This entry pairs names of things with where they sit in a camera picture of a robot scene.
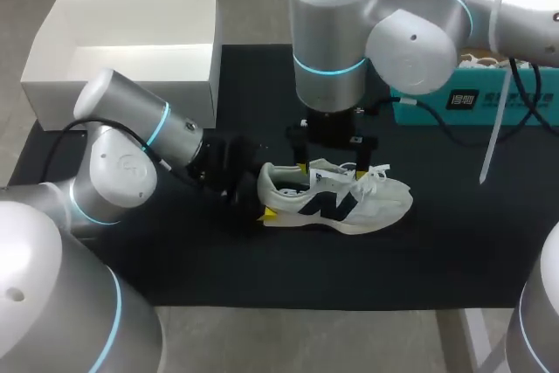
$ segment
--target yellow shoe accent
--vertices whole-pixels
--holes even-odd
[[[259,222],[265,222],[265,221],[268,221],[268,220],[274,220],[277,216],[278,216],[278,213],[276,213],[274,210],[268,209],[266,207],[266,209],[264,210],[264,214],[259,217],[258,221]]]

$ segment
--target teal box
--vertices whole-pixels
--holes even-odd
[[[433,107],[447,124],[492,126],[497,114],[500,91],[507,69],[458,68],[448,82],[438,91],[426,95],[406,95],[396,89],[390,94],[421,100]],[[542,68],[542,97],[537,109],[552,125],[559,125],[559,69]],[[535,76],[532,69],[519,69],[522,83],[534,100]],[[435,125],[435,119],[424,109],[406,104],[393,104],[396,122],[402,125]],[[522,103],[518,89],[511,79],[503,125],[513,126],[526,115],[528,109]],[[531,117],[528,125],[538,125]]]

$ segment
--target white box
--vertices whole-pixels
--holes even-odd
[[[79,92],[104,67],[214,128],[220,62],[217,0],[57,0],[21,84],[44,130],[73,120]]]

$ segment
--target black cable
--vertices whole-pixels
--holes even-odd
[[[144,152],[146,153],[146,155],[148,155],[149,159],[154,164],[157,165],[157,164],[160,164],[162,162],[165,162],[138,134],[136,134],[134,131],[132,131],[130,128],[128,128],[124,124],[121,124],[118,121],[107,120],[107,119],[104,119],[104,118],[81,118],[79,120],[72,121],[70,124],[68,124],[67,126],[62,128],[62,131],[60,131],[56,140],[52,144],[51,149],[49,150],[49,153],[46,156],[45,165],[43,166],[43,171],[41,172],[41,177],[39,178],[40,183],[43,183],[46,180],[46,176],[48,175],[49,168],[51,167],[52,158],[54,157],[54,154],[56,153],[64,135],[66,133],[68,133],[72,128],[78,126],[79,124],[86,124],[88,122],[98,122],[98,123],[101,123],[105,126],[116,128],[120,131],[125,132],[126,134],[128,134],[132,138],[134,138],[134,140],[136,140],[138,143],[140,143],[140,145],[144,149]],[[170,169],[169,172],[173,176],[175,176],[177,179],[179,179],[181,182],[186,183],[190,186],[196,186],[197,187],[197,185],[194,182],[192,182],[187,177],[182,176],[180,173],[176,172],[174,169]]]
[[[538,66],[536,65],[532,65],[534,67],[534,69],[538,69]],[[516,63],[510,59],[510,68],[513,71],[513,77],[514,77],[514,81],[518,83],[518,80],[521,79],[520,74],[518,73],[518,68],[516,67]],[[539,83],[539,85],[542,85],[542,76],[540,75],[540,71],[538,69],[537,72],[537,76],[536,76],[536,89],[537,89],[537,84]],[[530,98],[528,97],[528,94],[526,93],[526,90],[524,89],[524,86],[519,86],[518,88],[518,92],[521,95],[522,101],[524,102],[524,105],[526,107],[528,107],[528,109],[530,110],[530,113],[532,113],[534,115],[534,117],[540,122],[540,124],[542,124],[542,127],[550,134],[552,135],[559,135],[559,131],[557,131],[556,129],[554,129],[551,124],[549,124],[547,122],[547,120],[545,120],[542,115],[540,114],[540,112],[535,108],[534,104],[532,104],[530,102]]]
[[[538,101],[542,97],[542,76],[540,74],[540,68],[537,65],[532,65],[532,67],[534,69],[534,75],[535,75],[535,96],[534,96],[534,102],[532,103],[532,102],[530,102],[530,99],[529,99],[528,95],[526,94],[526,90],[524,89],[524,84],[522,83],[522,80],[521,80],[520,75],[518,73],[518,69],[516,68],[516,62],[514,61],[514,59],[510,59],[510,62],[511,62],[511,69],[512,69],[513,77],[514,77],[514,83],[516,84],[516,87],[517,87],[517,89],[520,93],[522,101],[524,102],[524,104],[528,108],[528,112],[526,113],[526,115],[524,115],[522,120],[519,121],[519,123],[516,126],[511,128],[511,130],[508,131],[507,133],[505,133],[504,135],[501,135],[497,139],[497,143],[506,142],[507,140],[512,138],[514,135],[518,134],[526,126],[526,123],[528,122],[528,120],[530,119],[530,117],[532,115],[534,115],[537,118],[536,113],[538,113],[538,112],[535,109],[535,105],[538,103]],[[400,102],[400,100],[401,100],[401,98],[399,98],[399,97],[382,98],[382,99],[378,100],[377,102],[375,102],[375,104],[373,104],[373,106],[371,108],[368,108],[366,110],[366,114],[377,115],[378,111],[379,111],[379,109],[382,105],[390,104],[390,103],[393,103],[393,102]],[[443,118],[440,116],[440,114],[433,107],[431,107],[430,105],[422,102],[421,100],[414,100],[414,101],[416,102],[416,104],[415,104],[416,107],[423,108],[425,111],[427,111],[429,114],[431,114],[431,116],[437,121],[437,124],[441,128],[441,130],[443,130],[443,132],[446,134],[446,136],[452,142],[458,144],[459,146],[465,147],[465,148],[486,147],[489,144],[489,141],[486,141],[486,142],[465,142],[465,141],[463,141],[462,139],[458,138],[451,131],[448,124],[445,123]],[[559,132],[555,131],[551,126],[549,126],[549,128],[551,128],[551,130],[554,131],[553,134],[559,135]]]

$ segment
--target black n logo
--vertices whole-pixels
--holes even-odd
[[[330,218],[341,222],[357,205],[357,200],[349,192],[340,203],[335,205],[337,195],[335,192],[323,191],[316,194],[311,201],[305,204],[305,207],[299,210],[300,214],[312,216],[318,212],[321,217]]]

